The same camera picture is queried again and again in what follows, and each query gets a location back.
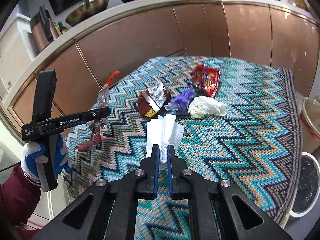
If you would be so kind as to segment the maroon left sleeve forearm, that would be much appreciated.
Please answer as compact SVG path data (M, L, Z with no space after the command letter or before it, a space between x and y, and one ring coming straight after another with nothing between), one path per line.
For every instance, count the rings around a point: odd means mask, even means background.
M35 211L41 196L40 187L24 175L20 164L1 184L1 239L32 239L38 229L23 228Z

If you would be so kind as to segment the left blue white gloved hand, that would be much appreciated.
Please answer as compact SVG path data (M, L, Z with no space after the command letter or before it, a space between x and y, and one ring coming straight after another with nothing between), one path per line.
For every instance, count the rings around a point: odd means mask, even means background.
M53 157L54 172L60 174L62 170L67 173L72 172L72 161L68 155L68 149L62 135L56 136L55 154ZM30 141L22 148L23 157L21 159L21 169L27 179L37 185L42 186L39 179L39 170L37 165L40 163L48 163L47 157L44 155L47 149L44 143Z

